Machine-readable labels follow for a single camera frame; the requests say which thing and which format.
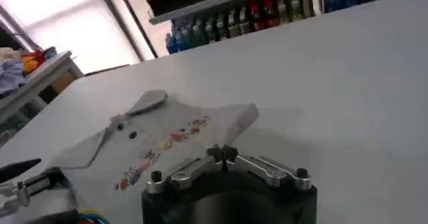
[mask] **black knob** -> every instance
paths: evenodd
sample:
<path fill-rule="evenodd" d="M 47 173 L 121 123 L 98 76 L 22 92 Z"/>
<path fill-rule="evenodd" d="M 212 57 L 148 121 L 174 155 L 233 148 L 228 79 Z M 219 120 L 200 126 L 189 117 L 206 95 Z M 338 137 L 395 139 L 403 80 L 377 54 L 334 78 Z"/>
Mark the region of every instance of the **black knob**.
<path fill-rule="evenodd" d="M 24 188 L 24 183 L 22 181 L 19 181 L 16 187 L 17 189 L 22 189 Z"/>
<path fill-rule="evenodd" d="M 153 171 L 151 175 L 153 182 L 159 182 L 162 181 L 162 172 L 160 171 Z"/>
<path fill-rule="evenodd" d="M 306 169 L 297 169 L 297 177 L 299 178 L 307 178 L 308 177 L 308 171 Z"/>

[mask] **gray t-shirt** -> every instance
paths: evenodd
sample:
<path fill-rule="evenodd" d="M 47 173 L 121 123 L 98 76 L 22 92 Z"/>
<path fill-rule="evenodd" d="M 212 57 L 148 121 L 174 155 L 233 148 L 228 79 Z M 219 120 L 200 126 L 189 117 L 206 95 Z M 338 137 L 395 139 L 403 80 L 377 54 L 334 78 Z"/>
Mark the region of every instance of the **gray t-shirt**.
<path fill-rule="evenodd" d="M 231 144 L 257 117 L 254 104 L 202 109 L 149 91 L 52 166 L 71 182 L 80 209 L 96 209 L 111 223 L 142 223 L 140 194 L 152 171 L 205 156 L 214 144 Z"/>

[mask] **metal clamp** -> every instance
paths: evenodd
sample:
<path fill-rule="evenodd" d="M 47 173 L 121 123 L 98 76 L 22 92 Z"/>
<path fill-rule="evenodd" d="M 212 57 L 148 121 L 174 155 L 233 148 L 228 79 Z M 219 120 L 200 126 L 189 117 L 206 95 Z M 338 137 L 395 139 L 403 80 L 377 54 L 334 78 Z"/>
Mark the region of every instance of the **metal clamp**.
<path fill-rule="evenodd" d="M 234 160 L 227 159 L 227 168 L 231 171 L 249 171 L 262 178 L 271 187 L 280 187 L 288 181 L 302 191 L 312 187 L 310 175 L 306 169 L 292 170 L 266 157 L 237 155 Z"/>
<path fill-rule="evenodd" d="M 206 156 L 185 169 L 174 173 L 171 182 L 177 190 L 185 190 L 191 187 L 192 182 L 201 176 L 203 172 L 221 170 L 221 162 L 216 162 L 214 156 Z"/>
<path fill-rule="evenodd" d="M 179 191 L 188 189 L 203 172 L 221 170 L 221 156 L 220 147 L 214 145 L 213 148 L 207 149 L 207 156 L 204 158 L 186 158 L 166 173 L 153 171 L 151 179 L 147 181 L 147 191 L 150 194 L 163 193 L 169 183 Z"/>
<path fill-rule="evenodd" d="M 165 173 L 161 173 L 160 171 L 153 171 L 151 175 L 151 179 L 147 181 L 147 191 L 150 194 L 163 193 L 165 187 L 168 185 L 169 180 L 171 179 L 171 175 L 175 172 L 189 166 L 194 163 L 195 159 L 186 158 L 182 162 L 180 162 L 174 168 L 168 170 Z"/>

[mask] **white table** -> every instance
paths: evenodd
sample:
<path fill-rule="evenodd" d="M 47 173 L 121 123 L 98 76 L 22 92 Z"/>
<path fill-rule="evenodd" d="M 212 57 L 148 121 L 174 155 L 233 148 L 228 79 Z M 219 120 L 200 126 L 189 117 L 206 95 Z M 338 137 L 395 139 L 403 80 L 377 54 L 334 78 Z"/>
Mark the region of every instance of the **white table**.
<path fill-rule="evenodd" d="M 22 106 L 32 103 L 38 110 L 45 108 L 46 103 L 39 97 L 39 93 L 67 72 L 76 78 L 81 78 L 83 73 L 70 58 L 71 52 L 67 51 L 52 59 L 47 60 L 33 73 L 28 75 L 27 83 L 0 100 L 0 123 L 17 114 L 18 118 L 26 121 L 27 118 L 18 112 Z"/>
<path fill-rule="evenodd" d="M 162 88 L 203 107 L 256 103 L 235 145 L 308 168 L 319 223 L 425 223 L 426 1 L 376 1 L 82 78 L 0 150 L 0 164 L 40 157 L 23 178 L 39 173 Z"/>

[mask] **black handle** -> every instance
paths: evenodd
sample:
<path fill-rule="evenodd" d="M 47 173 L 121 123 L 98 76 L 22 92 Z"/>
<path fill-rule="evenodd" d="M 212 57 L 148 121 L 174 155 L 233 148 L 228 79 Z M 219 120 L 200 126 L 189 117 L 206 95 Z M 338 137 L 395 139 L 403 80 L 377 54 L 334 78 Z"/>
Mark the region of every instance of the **black handle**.
<path fill-rule="evenodd" d="M 9 181 L 41 162 L 40 158 L 17 162 L 0 168 L 0 183 Z"/>

